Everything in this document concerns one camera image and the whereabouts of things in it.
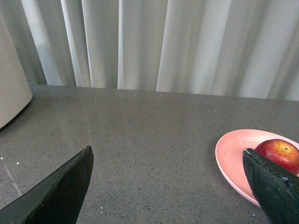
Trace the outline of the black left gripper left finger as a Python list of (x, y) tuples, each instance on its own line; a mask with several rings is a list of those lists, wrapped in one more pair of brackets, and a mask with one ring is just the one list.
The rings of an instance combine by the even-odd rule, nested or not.
[(76, 223), (93, 170), (86, 146), (27, 193), (0, 210), (2, 224)]

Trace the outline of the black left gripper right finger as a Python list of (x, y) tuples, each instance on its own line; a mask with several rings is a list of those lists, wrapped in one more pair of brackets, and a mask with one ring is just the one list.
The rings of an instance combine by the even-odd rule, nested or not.
[(252, 148), (242, 152), (253, 196), (271, 224), (299, 222), (299, 178)]

